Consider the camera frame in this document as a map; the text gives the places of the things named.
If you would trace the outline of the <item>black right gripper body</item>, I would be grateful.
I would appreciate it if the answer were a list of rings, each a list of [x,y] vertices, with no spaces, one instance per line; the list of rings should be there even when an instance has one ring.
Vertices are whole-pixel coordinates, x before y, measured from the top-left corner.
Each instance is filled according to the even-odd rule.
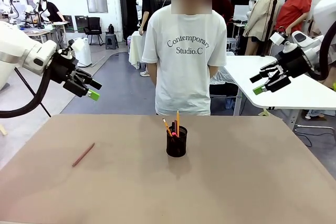
[[[276,55],[276,59],[283,72],[289,77],[298,77],[311,69],[300,47],[287,53],[280,51]]]

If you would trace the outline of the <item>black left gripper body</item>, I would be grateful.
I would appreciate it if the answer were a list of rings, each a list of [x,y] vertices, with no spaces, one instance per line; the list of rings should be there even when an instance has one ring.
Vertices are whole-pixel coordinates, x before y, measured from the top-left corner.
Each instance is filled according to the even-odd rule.
[[[70,74],[77,67],[77,63],[78,60],[72,48],[60,49],[55,52],[49,64],[51,80],[58,84],[67,81]]]

